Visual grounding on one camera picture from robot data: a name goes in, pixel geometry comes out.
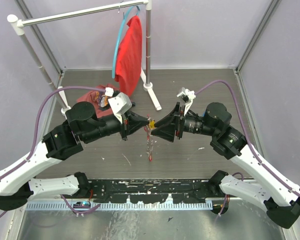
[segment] clothes hanger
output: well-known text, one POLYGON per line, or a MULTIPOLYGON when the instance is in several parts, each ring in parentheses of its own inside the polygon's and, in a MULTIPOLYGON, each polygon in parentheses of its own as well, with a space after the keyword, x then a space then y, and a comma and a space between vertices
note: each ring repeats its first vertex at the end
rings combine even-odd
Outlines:
MULTIPOLYGON (((124 29, 124 26, 126 25, 128 15, 129 15, 129 13, 131 12, 131 10, 133 8, 134 8, 134 6, 130 7, 129 10, 126 13, 123 12, 123 20, 122 20, 122 23, 121 23, 121 26, 120 26, 120 29, 119 29, 118 37, 116 39, 114 55, 113 55, 113 61, 112 61, 112 78, 113 79, 116 76, 116 63, 117 63, 117 55, 118 55, 118 48, 119 48, 119 43, 120 43, 120 39, 121 39, 121 34, 122 34, 123 29, 124 29)), ((138 9, 138 11, 136 12, 136 15, 138 16, 139 12, 140 12, 140 8, 139 8, 139 6, 136 6, 136 8, 138 9)))

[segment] chain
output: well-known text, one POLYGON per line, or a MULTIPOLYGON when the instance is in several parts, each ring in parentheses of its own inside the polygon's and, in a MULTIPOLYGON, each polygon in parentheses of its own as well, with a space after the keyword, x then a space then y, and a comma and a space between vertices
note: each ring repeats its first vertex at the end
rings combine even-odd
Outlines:
POLYGON ((149 161, 151 162, 152 161, 152 151, 154 149, 154 140, 153 140, 153 136, 151 135, 151 131, 152 131, 152 129, 155 128, 155 121, 152 120, 152 118, 149 117, 149 115, 148 115, 148 121, 149 121, 149 124, 144 127, 144 130, 146 132, 146 145, 147 145, 146 153, 148 154, 149 161))

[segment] red cloth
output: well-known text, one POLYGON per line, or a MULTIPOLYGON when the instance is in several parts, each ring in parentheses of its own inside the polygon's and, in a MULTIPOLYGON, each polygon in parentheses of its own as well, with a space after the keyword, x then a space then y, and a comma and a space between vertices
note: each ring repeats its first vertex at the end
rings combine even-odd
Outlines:
POLYGON ((138 16, 133 16, 127 25, 129 29, 120 43, 116 57, 115 81, 120 84, 120 92, 130 97, 141 73, 142 28, 138 16))
MULTIPOLYGON (((113 90, 117 91, 119 90, 117 87, 114 85, 108 83, 107 85, 98 85, 96 86, 98 89, 106 89, 106 88, 113 88, 113 90)), ((101 107, 100 104, 103 100, 106 100, 107 96, 105 96, 104 92, 99 92, 99 91, 89 91, 85 95, 79 97, 76 102, 89 102, 92 103, 95 109, 96 116, 98 118, 101 118, 106 115, 113 114, 110 105, 107 104, 106 107, 101 107)))

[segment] gray floor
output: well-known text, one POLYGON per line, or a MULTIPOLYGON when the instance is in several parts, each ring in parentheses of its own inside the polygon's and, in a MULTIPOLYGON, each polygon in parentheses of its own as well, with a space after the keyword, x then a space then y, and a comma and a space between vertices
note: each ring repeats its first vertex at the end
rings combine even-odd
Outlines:
POLYGON ((256 206, 231 199, 218 217, 209 210, 26 211, 18 240, 284 240, 256 206))
MULTIPOLYGON (((166 116, 175 106, 178 98, 176 93, 181 87, 199 90, 213 80, 222 79, 233 87, 248 126, 244 105, 240 96, 237 80, 231 69, 172 69, 152 70, 151 81, 154 91, 162 106, 156 111, 148 94, 143 90, 142 81, 138 84, 131 99, 137 106, 132 109, 139 115, 150 115, 155 120, 166 116)), ((62 80, 65 86, 90 86, 113 83, 109 70, 66 71, 62 80)), ((76 99, 85 93, 84 90, 66 92, 71 106, 76 99)), ((202 114, 211 102, 221 102, 232 114, 231 125, 241 130, 234 101, 226 86, 221 83, 211 86, 195 99, 191 109, 202 114)), ((61 124, 64 117, 57 105, 50 123, 50 129, 61 124)), ((185 133, 181 140, 174 143, 155 138, 153 160, 148 161, 147 136, 143 129, 128 136, 128 141, 121 140, 119 134, 102 138, 90 144, 83 144, 84 151, 66 161, 55 165, 44 172, 39 178, 56 178, 75 172, 84 172, 88 178, 210 178, 217 170, 230 174, 241 171, 249 175, 231 161, 219 156, 210 147, 211 138, 203 135, 185 133)))

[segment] wooden floor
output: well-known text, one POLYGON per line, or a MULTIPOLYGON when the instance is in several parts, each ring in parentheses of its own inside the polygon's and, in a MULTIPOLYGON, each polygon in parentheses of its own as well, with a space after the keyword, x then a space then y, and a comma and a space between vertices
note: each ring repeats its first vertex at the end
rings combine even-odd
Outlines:
MULTIPOLYGON (((131 96, 136 102, 133 112, 150 115, 155 120, 166 116, 179 100, 176 93, 181 87, 197 91, 213 80, 226 80, 233 87, 238 98, 241 113, 244 115, 245 125, 248 126, 242 98, 237 80, 231 69, 167 69, 152 70, 151 81, 154 92, 162 106, 156 111, 150 97, 143 90, 142 81, 131 96)), ((62 86, 90 86, 112 83, 119 86, 111 78, 109 70, 81 70, 66 71, 62 86)), ((69 90, 66 96, 70 106, 85 93, 84 90, 69 90)), ((191 109, 201 115, 211 102, 223 103, 232 114, 231 125, 242 131, 234 101, 226 86, 222 83, 211 86, 194 101, 191 109)), ((64 117, 57 104, 51 119, 50 129, 61 124, 64 117)), ((154 137, 153 160, 148 161, 147 135, 140 129, 128 136, 128 141, 121 140, 119 133, 104 137, 98 141, 84 144, 84 151, 64 162, 55 165, 44 172, 39 178, 63 177, 75 172, 84 172, 89 179, 99 178, 210 178, 217 170, 233 174, 241 171, 246 177, 249 175, 241 168, 219 156, 210 146, 211 137, 185 133, 181 140, 174 143, 154 137)))

